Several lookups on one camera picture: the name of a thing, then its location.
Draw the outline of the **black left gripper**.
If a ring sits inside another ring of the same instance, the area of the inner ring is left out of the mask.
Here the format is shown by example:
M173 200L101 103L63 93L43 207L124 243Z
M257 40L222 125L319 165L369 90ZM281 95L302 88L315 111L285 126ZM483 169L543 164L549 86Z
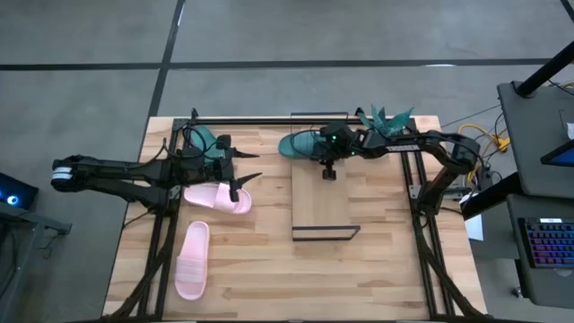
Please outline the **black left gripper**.
M261 175L261 172L252 173L247 176L235 178L233 158L258 158L257 154L244 153L234 148L231 144L230 135L219 135L217 138L217 147L222 148L225 152L223 158L206 160L204 152L193 146L188 138L189 133L183 135L184 143L182 150L183 166L187 178L185 183L188 185L202 183L226 183L230 186L230 199L232 202L238 202L237 191L252 179Z

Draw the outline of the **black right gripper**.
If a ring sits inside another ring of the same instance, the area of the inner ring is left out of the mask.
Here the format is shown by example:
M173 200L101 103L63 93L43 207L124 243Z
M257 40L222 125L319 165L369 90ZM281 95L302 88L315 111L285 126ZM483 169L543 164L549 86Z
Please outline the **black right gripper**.
M352 130L345 122L337 121L329 123L317 130L304 130L293 134L293 138L313 139L313 152L296 151L298 157L312 159L319 162L325 168L322 170L322 178L336 180L334 164L336 161L353 156L365 156L362 142L366 135L363 129Z

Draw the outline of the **green rubber slide sandal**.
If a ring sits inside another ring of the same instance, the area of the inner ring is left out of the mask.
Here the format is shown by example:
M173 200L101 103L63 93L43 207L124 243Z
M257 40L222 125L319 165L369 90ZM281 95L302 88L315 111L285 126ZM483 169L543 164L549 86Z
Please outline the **green rubber slide sandal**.
M326 157L328 154L331 153L330 145L326 142L326 139L321 136L320 139L302 139L302 138L293 138L293 134L291 133L284 138L281 139L278 145L279 154L283 157L293 160L318 160L323 157ZM318 159L305 159L300 158L295 153L296 151L301 152L313 152L314 154L318 155Z
M188 138L193 146L204 152L206 160L212 161L225 156L224 150L217 147L217 138L207 127L193 127Z

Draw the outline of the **pink rubber slide sandal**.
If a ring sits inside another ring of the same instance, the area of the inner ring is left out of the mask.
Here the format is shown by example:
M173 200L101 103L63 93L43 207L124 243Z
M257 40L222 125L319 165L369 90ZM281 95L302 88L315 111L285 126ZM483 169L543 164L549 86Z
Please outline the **pink rubber slide sandal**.
M210 229L204 222L187 227L181 251L176 259L174 283L180 297L199 300L207 284Z
M243 188L237 191L239 201L230 199L230 186L226 183L203 183L184 189L185 200L192 204L227 214L247 214L252 206L251 195Z

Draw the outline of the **green snake plant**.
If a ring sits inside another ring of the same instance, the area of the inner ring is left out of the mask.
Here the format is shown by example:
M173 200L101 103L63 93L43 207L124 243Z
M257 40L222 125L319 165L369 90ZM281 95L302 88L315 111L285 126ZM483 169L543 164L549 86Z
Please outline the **green snake plant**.
M413 108L410 108L407 111L394 115L391 119L387 119L384 107L378 109L374 105L371 105L371 118L368 118L362 108L357 108L355 115L368 130L374 130L384 137L391 137L403 133L403 129L406 128L409 123L412 112Z

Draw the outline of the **white paper sheet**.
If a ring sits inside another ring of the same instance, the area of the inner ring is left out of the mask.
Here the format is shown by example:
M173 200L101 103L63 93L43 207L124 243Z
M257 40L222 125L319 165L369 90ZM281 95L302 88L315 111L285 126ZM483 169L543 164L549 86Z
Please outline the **white paper sheet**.
M483 241L483 218L480 214L465 220L465 230L469 240Z

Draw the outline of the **black desk beam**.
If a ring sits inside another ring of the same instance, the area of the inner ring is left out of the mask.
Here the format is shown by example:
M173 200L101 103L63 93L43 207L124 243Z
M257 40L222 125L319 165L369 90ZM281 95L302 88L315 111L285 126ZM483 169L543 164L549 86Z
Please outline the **black desk beam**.
M521 180L515 172L477 195L467 198L461 206L463 218L471 219L482 211L505 202L508 195L522 193Z

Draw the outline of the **grey metal stand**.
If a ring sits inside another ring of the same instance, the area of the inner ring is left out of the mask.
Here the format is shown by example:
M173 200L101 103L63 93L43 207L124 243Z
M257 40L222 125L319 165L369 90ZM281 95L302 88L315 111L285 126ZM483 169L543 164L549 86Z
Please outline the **grey metal stand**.
M0 202L0 220L8 226L7 236L12 243L8 255L11 265L8 266L7 278L0 284L0 323L9 323L15 316L17 303L22 296L32 252L39 248L44 230L50 229L57 235L67 235L72 224L12 207L4 202Z

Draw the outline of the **black computer with blue lights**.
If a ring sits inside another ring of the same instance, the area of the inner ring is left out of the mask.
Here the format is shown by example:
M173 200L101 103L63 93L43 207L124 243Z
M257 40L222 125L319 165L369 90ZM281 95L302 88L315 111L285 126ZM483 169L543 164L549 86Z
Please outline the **black computer with blue lights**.
M30 210L39 189L0 172L0 202Z

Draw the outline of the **black pole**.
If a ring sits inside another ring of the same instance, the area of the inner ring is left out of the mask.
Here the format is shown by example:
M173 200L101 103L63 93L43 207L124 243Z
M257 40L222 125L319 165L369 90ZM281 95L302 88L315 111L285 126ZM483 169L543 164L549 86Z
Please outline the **black pole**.
M574 61L574 40L555 57L529 76L524 82L514 86L515 93L523 98L530 97L540 86Z

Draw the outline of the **laptop with blue screen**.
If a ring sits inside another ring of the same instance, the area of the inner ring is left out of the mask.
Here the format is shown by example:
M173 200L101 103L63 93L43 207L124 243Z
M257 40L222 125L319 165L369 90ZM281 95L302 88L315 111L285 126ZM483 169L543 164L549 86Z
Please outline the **laptop with blue screen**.
M544 165L574 167L574 140L547 153L540 161Z

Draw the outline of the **backlit computer keyboard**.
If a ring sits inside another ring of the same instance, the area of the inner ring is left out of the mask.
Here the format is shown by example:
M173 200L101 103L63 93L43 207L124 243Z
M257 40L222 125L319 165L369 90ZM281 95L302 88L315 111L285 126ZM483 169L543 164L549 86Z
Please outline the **backlit computer keyboard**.
M574 220L534 217L518 224L532 268L574 268Z

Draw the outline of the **grey keyboard desk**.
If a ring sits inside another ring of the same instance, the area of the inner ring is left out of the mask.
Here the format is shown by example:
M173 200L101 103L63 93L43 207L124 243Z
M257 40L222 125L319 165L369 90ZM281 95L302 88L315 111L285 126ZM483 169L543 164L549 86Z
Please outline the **grey keyboard desk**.
M532 268L518 224L520 218L574 220L574 202L513 194L507 197L507 206L517 245L517 272L522 294L535 305L574 310L574 268Z

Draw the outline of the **black aluminium table frame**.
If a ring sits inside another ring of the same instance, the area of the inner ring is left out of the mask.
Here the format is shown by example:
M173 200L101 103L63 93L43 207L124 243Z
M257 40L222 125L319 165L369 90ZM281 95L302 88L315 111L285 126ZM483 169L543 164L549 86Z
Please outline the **black aluminium table frame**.
M197 301L181 298L173 275L156 275L145 317L182 321L354 321L427 319L445 311L437 277L417 254L408 188L434 178L429 154L352 158L337 178L348 189L349 219L338 241L291 237L291 163L277 151L289 133L318 128L326 117L204 118L246 153L236 172L251 175L250 213L224 214L183 204L174 246L194 221L211 231L208 277Z

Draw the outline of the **black frame wooden shelf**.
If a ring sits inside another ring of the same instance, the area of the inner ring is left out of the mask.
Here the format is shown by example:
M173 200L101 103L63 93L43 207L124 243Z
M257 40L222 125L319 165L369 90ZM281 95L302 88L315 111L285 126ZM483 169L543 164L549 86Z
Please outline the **black frame wooden shelf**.
M292 129L296 133L323 126ZM344 160L336 161L336 180L322 178L324 166L316 161L291 160L291 236L294 241L351 240L361 230L351 224L346 168Z

